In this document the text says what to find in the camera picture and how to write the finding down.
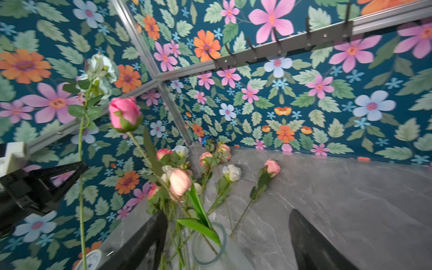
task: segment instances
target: marble surface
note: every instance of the marble surface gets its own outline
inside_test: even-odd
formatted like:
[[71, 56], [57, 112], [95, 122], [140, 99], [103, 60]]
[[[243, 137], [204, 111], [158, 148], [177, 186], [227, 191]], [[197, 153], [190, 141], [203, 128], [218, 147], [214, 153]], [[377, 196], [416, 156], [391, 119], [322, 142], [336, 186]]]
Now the marble surface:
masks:
[[[198, 176], [201, 145], [190, 147], [192, 171]], [[256, 184], [265, 161], [273, 159], [281, 172], [253, 203], [235, 232], [235, 240], [255, 269], [297, 269], [288, 228], [289, 213], [298, 209], [329, 241], [361, 270], [432, 269], [432, 172], [420, 166], [352, 159], [318, 159], [277, 151], [232, 148], [232, 159], [219, 165], [210, 179], [204, 208], [212, 204], [222, 167], [243, 171], [227, 202], [234, 227]], [[148, 218], [146, 202], [102, 244], [102, 250], [122, 245]], [[231, 232], [226, 205], [210, 219]]]

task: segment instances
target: glass vase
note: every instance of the glass vase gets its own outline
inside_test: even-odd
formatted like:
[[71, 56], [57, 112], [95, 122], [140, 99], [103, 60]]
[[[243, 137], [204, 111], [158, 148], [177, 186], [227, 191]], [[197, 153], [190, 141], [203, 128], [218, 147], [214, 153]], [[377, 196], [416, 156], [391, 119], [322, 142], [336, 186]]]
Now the glass vase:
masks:
[[246, 259], [243, 252], [228, 237], [222, 224], [212, 221], [213, 228], [219, 235], [221, 247], [213, 241], [209, 243], [216, 253], [205, 241], [204, 236], [195, 232], [192, 240], [192, 257], [199, 269], [205, 270], [253, 270], [251, 263]]

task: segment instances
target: pink flower print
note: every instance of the pink flower print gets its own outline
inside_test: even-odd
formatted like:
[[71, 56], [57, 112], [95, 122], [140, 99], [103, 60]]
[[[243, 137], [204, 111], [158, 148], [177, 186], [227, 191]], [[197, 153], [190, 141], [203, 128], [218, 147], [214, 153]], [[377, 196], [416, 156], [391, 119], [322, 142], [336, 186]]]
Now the pink flower print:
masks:
[[21, 98], [22, 102], [28, 106], [35, 108], [46, 107], [35, 114], [35, 122], [47, 123], [54, 119], [57, 115], [58, 120], [62, 124], [67, 124], [75, 119], [67, 111], [69, 105], [81, 105], [77, 96], [69, 98], [70, 93], [63, 91], [63, 86], [67, 83], [57, 85], [57, 93], [51, 85], [46, 83], [38, 83], [38, 91], [45, 97], [38, 95], [26, 95]]
[[235, 88], [235, 82], [234, 81], [241, 80], [240, 75], [233, 74], [236, 70], [237, 69], [235, 67], [233, 67], [233, 68], [226, 67], [224, 70], [216, 71], [216, 74], [219, 77], [223, 77], [223, 79], [222, 79], [222, 85], [223, 86], [229, 84], [229, 86], [231, 88]]
[[255, 140], [254, 145], [256, 149], [264, 149], [267, 147], [265, 146], [264, 141], [260, 141], [258, 139]]
[[315, 76], [315, 82], [308, 82], [306, 84], [307, 87], [313, 88], [312, 90], [309, 91], [309, 96], [317, 95], [319, 99], [324, 98], [325, 97], [324, 91], [326, 91], [327, 93], [331, 93], [334, 91], [334, 87], [329, 86], [329, 84], [331, 84], [332, 81], [333, 81], [333, 77], [326, 77], [323, 80], [321, 74], [318, 73]]
[[356, 67], [356, 60], [362, 64], [371, 63], [374, 61], [373, 53], [363, 51], [374, 47], [381, 40], [381, 35], [371, 35], [365, 39], [361, 39], [363, 34], [352, 36], [351, 42], [339, 43], [334, 46], [336, 50], [345, 51], [333, 55], [328, 61], [330, 64], [336, 65], [342, 63], [342, 69], [345, 73], [351, 72]]
[[207, 98], [204, 96], [204, 92], [197, 91], [197, 94], [194, 96], [194, 98], [197, 99], [198, 103], [201, 103], [203, 105], [206, 104]]
[[264, 43], [269, 38], [275, 41], [272, 28], [276, 27], [276, 31], [282, 36], [287, 36], [294, 33], [294, 27], [289, 20], [280, 19], [290, 13], [294, 7], [295, 0], [281, 0], [276, 6], [276, 0], [261, 0], [265, 12], [259, 9], [252, 10], [249, 14], [249, 20], [255, 25], [264, 24], [257, 32], [257, 43]]
[[240, 10], [235, 7], [235, 0], [230, 0], [229, 4], [228, 1], [223, 0], [223, 8], [224, 10], [220, 14], [225, 17], [225, 24], [229, 24], [230, 21], [236, 23], [237, 20], [234, 15], [238, 15]]
[[152, 103], [154, 105], [158, 105], [159, 104], [157, 98], [160, 98], [161, 94], [156, 93], [156, 90], [152, 89], [152, 90], [148, 91], [147, 93], [142, 94], [140, 97], [142, 99], [146, 100], [146, 105], [147, 106], [151, 106]]
[[198, 81], [198, 85], [203, 86], [207, 89], [210, 90], [210, 84], [214, 85], [215, 81], [213, 81], [213, 79], [211, 79], [212, 77], [212, 72], [211, 71], [207, 71], [206, 73], [201, 72], [199, 75], [197, 75], [197, 77], [200, 79]]
[[424, 58], [432, 50], [432, 19], [423, 19], [421, 25], [415, 22], [405, 23], [397, 28], [400, 36], [413, 36], [400, 42], [394, 49], [395, 53], [403, 53], [414, 47], [415, 58]]
[[127, 215], [129, 215], [129, 212], [132, 210], [132, 207], [127, 207], [127, 205], [123, 206], [122, 209], [117, 210], [117, 218], [116, 219], [121, 219], [121, 220], [125, 220], [125, 218], [127, 217]]
[[254, 100], [258, 100], [258, 96], [255, 95], [255, 94], [257, 94], [259, 92], [259, 90], [258, 89], [253, 89], [252, 90], [252, 86], [250, 84], [248, 84], [247, 88], [248, 89], [243, 88], [241, 90], [243, 92], [243, 94], [244, 94], [243, 97], [242, 97], [242, 99], [244, 99], [244, 100], [247, 99], [248, 102], [252, 104], [254, 102]]
[[128, 207], [133, 207], [135, 205], [137, 205], [140, 201], [142, 201], [144, 199], [144, 197], [147, 195], [147, 193], [149, 192], [150, 188], [151, 188], [151, 184], [150, 182], [146, 182], [143, 185], [142, 190], [139, 188], [135, 188], [133, 190], [133, 195], [136, 198], [130, 199], [127, 201], [126, 206]]
[[327, 153], [330, 149], [325, 148], [325, 145], [322, 143], [319, 146], [314, 144], [314, 149], [311, 150], [312, 153], [315, 153], [317, 156], [327, 156]]
[[17, 99], [12, 103], [2, 102], [0, 103], [0, 108], [5, 109], [4, 111], [0, 111], [0, 117], [9, 117], [10, 122], [12, 124], [18, 123], [21, 119], [31, 120], [33, 117], [27, 112], [31, 112], [34, 110], [33, 107], [24, 106], [24, 103]]
[[171, 50], [170, 50], [169, 52], [172, 53], [172, 54], [174, 55], [174, 57], [177, 58], [177, 56], [178, 56], [179, 54], [181, 54], [181, 52], [178, 50], [179, 45], [176, 44], [176, 43], [174, 42], [174, 40], [171, 40], [171, 43], [168, 44], [168, 47], [171, 48]]
[[174, 70], [172, 65], [177, 65], [178, 61], [173, 56], [169, 56], [171, 54], [171, 49], [169, 48], [169, 45], [164, 44], [162, 49], [162, 46], [159, 44], [159, 42], [156, 41], [155, 46], [158, 52], [154, 53], [153, 56], [157, 61], [162, 61], [161, 62], [162, 71], [165, 72], [167, 70], [169, 71]]

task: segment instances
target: pink rose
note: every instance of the pink rose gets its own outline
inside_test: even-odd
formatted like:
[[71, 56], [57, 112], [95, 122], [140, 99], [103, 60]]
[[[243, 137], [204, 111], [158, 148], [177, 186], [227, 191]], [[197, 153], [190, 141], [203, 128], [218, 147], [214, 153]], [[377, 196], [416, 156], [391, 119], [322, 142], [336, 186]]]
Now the pink rose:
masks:
[[168, 149], [166, 149], [166, 148], [162, 148], [162, 149], [159, 149], [159, 150], [156, 152], [156, 158], [157, 158], [158, 160], [160, 160], [160, 159], [163, 158], [163, 156], [165, 156], [166, 154], [170, 154], [170, 155], [171, 155], [171, 153], [172, 153], [172, 150], [168, 150]]
[[280, 167], [274, 160], [271, 159], [267, 160], [266, 166], [267, 166], [267, 172], [269, 174], [273, 173], [271, 177], [275, 177], [280, 172]]
[[183, 194], [191, 187], [192, 180], [186, 172], [175, 169], [169, 176], [170, 190], [176, 196], [183, 196]]
[[211, 157], [211, 156], [213, 156], [213, 155], [210, 152], [202, 153], [200, 156], [200, 165], [204, 167], [206, 165], [206, 158]]
[[109, 105], [109, 113], [113, 128], [121, 133], [134, 131], [141, 123], [141, 111], [134, 97], [114, 98]]

